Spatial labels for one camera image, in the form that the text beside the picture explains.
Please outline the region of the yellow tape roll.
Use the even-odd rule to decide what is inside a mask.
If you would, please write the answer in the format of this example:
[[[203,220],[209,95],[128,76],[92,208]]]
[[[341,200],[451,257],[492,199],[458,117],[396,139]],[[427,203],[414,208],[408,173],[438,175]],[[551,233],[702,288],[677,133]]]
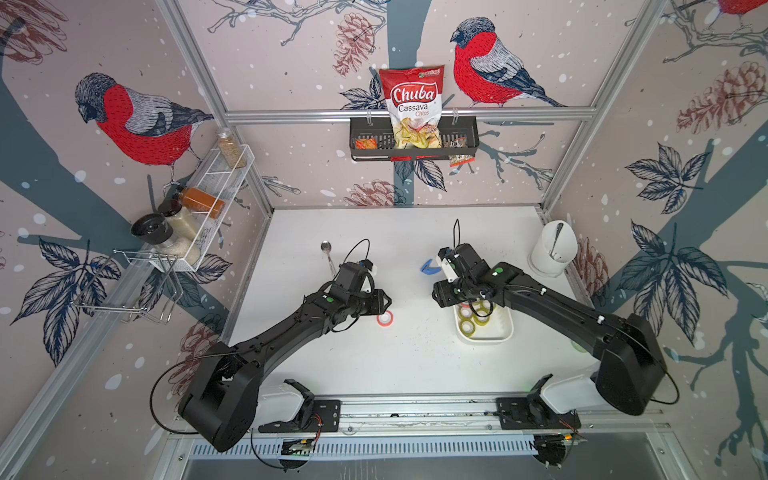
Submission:
[[[487,325],[490,321],[491,313],[488,310],[479,310],[473,314],[473,320],[477,325]]]
[[[476,332],[476,325],[472,320],[461,320],[459,329],[463,336],[471,338]]]

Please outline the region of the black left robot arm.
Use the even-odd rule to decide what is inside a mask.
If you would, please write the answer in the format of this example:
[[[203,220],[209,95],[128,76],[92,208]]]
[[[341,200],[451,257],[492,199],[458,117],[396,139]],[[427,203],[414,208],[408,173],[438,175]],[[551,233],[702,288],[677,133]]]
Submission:
[[[179,404],[179,415],[219,452],[235,446],[251,428],[263,380],[307,343],[349,317],[378,316],[392,299],[371,292],[317,291],[263,333],[234,346],[215,344],[203,355]]]

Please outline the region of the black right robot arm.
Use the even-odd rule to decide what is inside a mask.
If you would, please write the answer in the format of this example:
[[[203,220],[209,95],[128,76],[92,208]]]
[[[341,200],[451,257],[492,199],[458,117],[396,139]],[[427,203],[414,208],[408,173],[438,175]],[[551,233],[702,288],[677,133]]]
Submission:
[[[539,320],[599,361],[596,390],[608,405],[628,415],[644,413],[667,374],[648,321],[600,313],[509,263],[490,267],[468,243],[444,247],[437,258],[446,275],[432,290],[440,307],[487,300]]]

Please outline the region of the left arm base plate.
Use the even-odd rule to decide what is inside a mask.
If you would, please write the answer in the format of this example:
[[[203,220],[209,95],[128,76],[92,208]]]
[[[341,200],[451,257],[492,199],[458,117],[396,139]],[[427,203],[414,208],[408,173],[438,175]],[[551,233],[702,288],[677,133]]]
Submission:
[[[340,414],[340,400],[305,401],[292,420],[260,425],[258,432],[262,434],[337,432]]]

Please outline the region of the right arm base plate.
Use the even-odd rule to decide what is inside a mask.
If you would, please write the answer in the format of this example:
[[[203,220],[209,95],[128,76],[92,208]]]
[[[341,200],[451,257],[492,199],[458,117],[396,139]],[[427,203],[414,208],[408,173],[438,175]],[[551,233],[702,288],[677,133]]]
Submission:
[[[494,415],[502,430],[578,430],[581,420],[576,411],[558,414],[542,400],[527,397],[495,399]]]

